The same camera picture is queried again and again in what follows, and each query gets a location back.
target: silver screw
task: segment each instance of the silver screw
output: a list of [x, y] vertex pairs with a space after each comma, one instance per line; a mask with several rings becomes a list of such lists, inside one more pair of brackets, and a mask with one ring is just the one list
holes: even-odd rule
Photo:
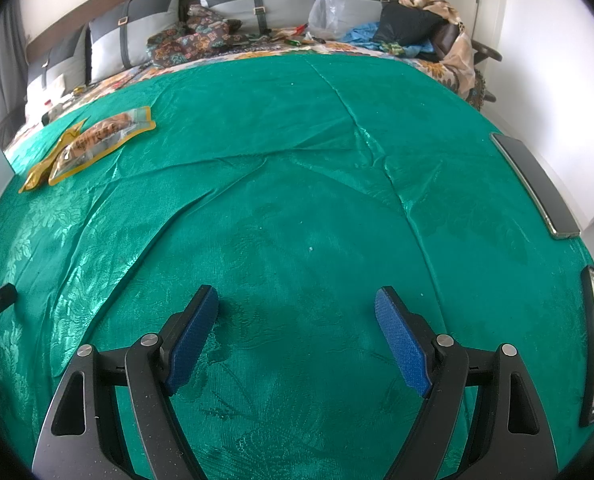
[[448, 334], [440, 334], [437, 336], [437, 345], [439, 346], [452, 346], [455, 344], [455, 339], [450, 337]]
[[140, 343], [142, 344], [142, 346], [153, 346], [157, 343], [157, 334], [143, 335]]
[[92, 351], [93, 347], [91, 345], [82, 345], [77, 348], [77, 355], [79, 357], [86, 357], [87, 355], [90, 355]]
[[505, 345], [502, 345], [501, 347], [501, 351], [506, 354], [508, 357], [513, 357], [515, 355], [517, 355], [517, 348], [515, 348], [514, 346], [506, 343]]

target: black pillow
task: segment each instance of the black pillow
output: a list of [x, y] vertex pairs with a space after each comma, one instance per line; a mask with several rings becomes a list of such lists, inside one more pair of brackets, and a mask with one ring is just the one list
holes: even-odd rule
[[430, 10], [411, 9], [391, 2], [381, 9], [381, 20], [373, 41], [401, 46], [420, 44], [442, 23], [445, 20]]

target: packaged sausage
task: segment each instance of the packaged sausage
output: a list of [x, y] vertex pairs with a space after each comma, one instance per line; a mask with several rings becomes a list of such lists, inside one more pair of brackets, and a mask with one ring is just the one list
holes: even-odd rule
[[94, 124], [59, 154], [48, 183], [54, 186], [68, 176], [85, 170], [126, 141], [154, 128], [149, 106], [133, 108]]
[[26, 182], [24, 186], [18, 191], [23, 193], [35, 189], [45, 183], [48, 180], [48, 175], [51, 173], [51, 167], [55, 159], [66, 146], [68, 146], [79, 134], [82, 132], [82, 126], [86, 120], [80, 121], [77, 124], [73, 124], [66, 128], [64, 133], [61, 134], [60, 138], [53, 146], [51, 152], [41, 161], [30, 168], [28, 175], [26, 176]]

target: wooden armrest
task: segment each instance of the wooden armrest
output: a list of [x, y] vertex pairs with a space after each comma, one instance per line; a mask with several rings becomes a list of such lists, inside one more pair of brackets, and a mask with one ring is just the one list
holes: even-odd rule
[[478, 41], [471, 40], [472, 48], [474, 48], [477, 53], [475, 54], [475, 64], [483, 61], [487, 57], [494, 59], [495, 61], [501, 61], [504, 57], [499, 54], [494, 48], [490, 48], [483, 43], [479, 43]]

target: wooden headboard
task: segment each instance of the wooden headboard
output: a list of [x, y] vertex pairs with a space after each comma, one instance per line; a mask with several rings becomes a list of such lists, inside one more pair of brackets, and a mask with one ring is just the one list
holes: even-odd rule
[[52, 46], [59, 43], [64, 37], [73, 33], [85, 23], [93, 18], [101, 16], [105, 12], [126, 0], [88, 0], [79, 7], [71, 10], [68, 14], [61, 17], [53, 25], [48, 27], [33, 41], [26, 46], [26, 60], [33, 62], [42, 54], [47, 52]]

